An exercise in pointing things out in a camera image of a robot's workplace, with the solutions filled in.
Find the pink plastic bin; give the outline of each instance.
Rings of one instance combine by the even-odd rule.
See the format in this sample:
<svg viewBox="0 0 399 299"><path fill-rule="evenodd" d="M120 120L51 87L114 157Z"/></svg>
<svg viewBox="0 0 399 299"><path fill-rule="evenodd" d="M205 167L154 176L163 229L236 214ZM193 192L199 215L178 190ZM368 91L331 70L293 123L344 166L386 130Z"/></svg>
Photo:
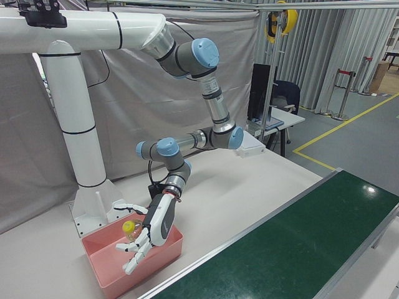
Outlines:
<svg viewBox="0 0 399 299"><path fill-rule="evenodd" d="M166 243L152 248L133 273L126 275L122 265L134 256L134 252L118 251L115 244L128 242L122 225L132 219L143 220L144 216L128 215L82 239L97 281L108 299L125 293L181 254L183 235L173 226Z"/></svg>

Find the desk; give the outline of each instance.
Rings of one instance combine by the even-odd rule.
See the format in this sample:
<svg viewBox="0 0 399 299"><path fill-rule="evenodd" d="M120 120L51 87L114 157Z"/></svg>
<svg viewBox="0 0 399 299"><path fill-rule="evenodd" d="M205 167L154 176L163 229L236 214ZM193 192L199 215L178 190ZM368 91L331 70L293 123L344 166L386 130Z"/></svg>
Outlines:
<svg viewBox="0 0 399 299"><path fill-rule="evenodd" d="M280 131L280 134L281 134L280 155L285 157L286 156L286 130L290 126L293 126L293 125L296 125L297 123L301 123L301 122L305 121L305 118L297 116L292 113L285 112L283 110L280 110L280 109L277 109L274 107L272 107L272 116L274 118L277 118L278 120L282 120L284 122L284 124L281 126L278 126L278 130L274 128L274 129L264 132L264 135L263 135L264 137L270 135L270 138L266 144L266 148L267 149L271 148L272 142L274 140L274 137L275 137L277 131Z"/></svg>
<svg viewBox="0 0 399 299"><path fill-rule="evenodd" d="M182 254L123 299L155 288L321 179L271 151L242 159L217 149L188 159L193 174L175 218ZM148 183L143 174L116 185L128 202L145 205ZM104 298L67 204L0 235L0 277L2 298Z"/></svg>
<svg viewBox="0 0 399 299"><path fill-rule="evenodd" d="M384 58L382 59L383 61L386 61L386 59L388 58L388 56L392 56L392 60L389 63L389 68L393 65L394 67L398 67L399 70L399 65L398 64L393 64L393 61L395 60L395 57L399 56L399 52L397 51L389 51L389 52L385 52Z"/></svg>

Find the green conveyor belt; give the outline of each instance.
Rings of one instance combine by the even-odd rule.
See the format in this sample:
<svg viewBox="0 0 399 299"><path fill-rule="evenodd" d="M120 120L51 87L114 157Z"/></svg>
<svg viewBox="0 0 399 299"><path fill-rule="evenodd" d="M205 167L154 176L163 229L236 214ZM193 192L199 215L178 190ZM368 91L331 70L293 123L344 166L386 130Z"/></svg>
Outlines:
<svg viewBox="0 0 399 299"><path fill-rule="evenodd" d="M313 298L398 202L341 171L155 298Z"/></svg>

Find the office chair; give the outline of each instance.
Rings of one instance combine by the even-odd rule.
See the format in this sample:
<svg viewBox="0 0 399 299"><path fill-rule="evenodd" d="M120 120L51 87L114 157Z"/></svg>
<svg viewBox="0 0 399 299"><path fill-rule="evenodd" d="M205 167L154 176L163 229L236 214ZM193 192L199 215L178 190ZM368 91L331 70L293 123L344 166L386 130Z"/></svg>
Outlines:
<svg viewBox="0 0 399 299"><path fill-rule="evenodd" d="M271 105L286 112L297 115L300 101L300 88L298 85L275 80L273 86ZM287 128L287 143L290 144L289 130Z"/></svg>

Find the light blue joint cap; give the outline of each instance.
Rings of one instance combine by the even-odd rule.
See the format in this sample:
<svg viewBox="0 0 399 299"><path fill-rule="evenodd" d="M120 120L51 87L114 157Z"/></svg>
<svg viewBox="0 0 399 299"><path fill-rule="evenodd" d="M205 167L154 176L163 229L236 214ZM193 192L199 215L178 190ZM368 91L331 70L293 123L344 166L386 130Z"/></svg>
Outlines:
<svg viewBox="0 0 399 299"><path fill-rule="evenodd" d="M235 127L230 135L229 150L236 150L239 148L244 139L244 131L240 126Z"/></svg>
<svg viewBox="0 0 399 299"><path fill-rule="evenodd" d="M195 39L191 50L196 60L207 69L213 69L219 64L219 51L210 39Z"/></svg>
<svg viewBox="0 0 399 299"><path fill-rule="evenodd" d="M163 138L156 144L156 151L164 157L176 156L179 150L179 145L172 137Z"/></svg>
<svg viewBox="0 0 399 299"><path fill-rule="evenodd" d="M137 143L137 145L136 145L136 155L139 156L141 159L144 159L143 155L142 155L142 147L143 147L144 142L145 141L141 141L141 142Z"/></svg>
<svg viewBox="0 0 399 299"><path fill-rule="evenodd" d="M193 166L191 165L190 161L185 160L185 163L188 165L188 167L190 167L190 172L193 169Z"/></svg>

